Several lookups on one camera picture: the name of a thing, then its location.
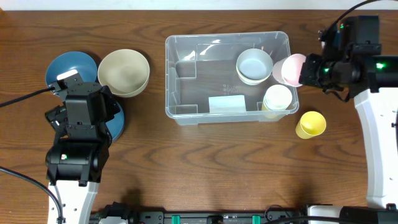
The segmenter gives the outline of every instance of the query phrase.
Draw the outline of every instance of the beige bowl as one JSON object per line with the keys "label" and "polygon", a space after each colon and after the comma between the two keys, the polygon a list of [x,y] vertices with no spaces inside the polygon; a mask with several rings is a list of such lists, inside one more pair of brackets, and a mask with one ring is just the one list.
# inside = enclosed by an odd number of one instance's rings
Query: beige bowl
{"label": "beige bowl", "polygon": [[109,86],[116,96],[136,96],[148,85],[149,63],[135,50],[116,50],[107,55],[99,65],[98,81],[103,86]]}

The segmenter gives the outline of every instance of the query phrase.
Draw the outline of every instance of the pink cup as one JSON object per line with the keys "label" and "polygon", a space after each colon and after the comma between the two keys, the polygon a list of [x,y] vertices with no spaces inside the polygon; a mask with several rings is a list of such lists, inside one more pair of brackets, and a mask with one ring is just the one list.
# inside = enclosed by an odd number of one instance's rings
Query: pink cup
{"label": "pink cup", "polygon": [[293,87],[302,86],[299,83],[299,78],[305,59],[306,56],[302,54],[293,54],[278,61],[274,65],[272,76],[281,84],[290,85]]}

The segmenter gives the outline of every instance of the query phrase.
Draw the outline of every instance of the plastic bin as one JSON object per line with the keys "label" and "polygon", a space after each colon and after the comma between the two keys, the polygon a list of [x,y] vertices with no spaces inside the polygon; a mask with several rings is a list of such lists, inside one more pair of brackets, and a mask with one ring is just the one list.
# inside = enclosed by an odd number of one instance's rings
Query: plastic bin
{"label": "plastic bin", "polygon": [[[236,71],[239,54],[247,49],[265,50],[274,64],[288,57],[289,38],[284,32],[173,35],[167,38],[165,48],[165,110],[179,125],[278,121],[299,108],[296,88],[288,86],[293,100],[286,110],[262,111],[264,94],[278,82],[270,76],[258,85],[247,85]],[[216,96],[244,96],[244,108],[234,105],[237,100],[228,97],[221,98],[226,108],[215,110],[209,101]]]}

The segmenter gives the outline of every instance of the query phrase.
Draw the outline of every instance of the wooden table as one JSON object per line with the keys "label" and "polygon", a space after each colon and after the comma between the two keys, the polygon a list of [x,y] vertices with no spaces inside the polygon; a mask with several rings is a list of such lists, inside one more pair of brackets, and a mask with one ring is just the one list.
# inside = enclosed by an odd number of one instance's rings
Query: wooden table
{"label": "wooden table", "polygon": [[[117,49],[144,52],[148,87],[122,100],[126,128],[109,148],[93,211],[113,201],[181,210],[265,210],[271,204],[366,205],[367,171],[353,102],[301,87],[300,109],[277,123],[179,126],[165,114],[165,39],[173,34],[281,30],[292,53],[320,53],[317,31],[341,11],[75,11],[2,12],[0,101],[45,87],[47,66],[80,50],[97,62]],[[384,54],[398,53],[398,13],[381,16]],[[60,99],[44,93],[0,109],[0,165],[47,185],[45,155],[54,131],[44,113]],[[324,134],[301,140],[301,114],[321,111]],[[46,223],[48,197],[0,174],[0,223]]]}

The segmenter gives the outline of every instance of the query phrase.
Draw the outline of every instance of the green tape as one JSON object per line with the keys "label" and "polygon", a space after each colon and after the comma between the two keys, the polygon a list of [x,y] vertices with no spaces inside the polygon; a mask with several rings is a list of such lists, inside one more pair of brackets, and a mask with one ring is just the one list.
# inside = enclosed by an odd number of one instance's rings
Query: green tape
{"label": "green tape", "polygon": [[261,217],[259,215],[253,215],[253,224],[261,224]]}
{"label": "green tape", "polygon": [[179,215],[173,215],[172,216],[172,224],[181,224]]}

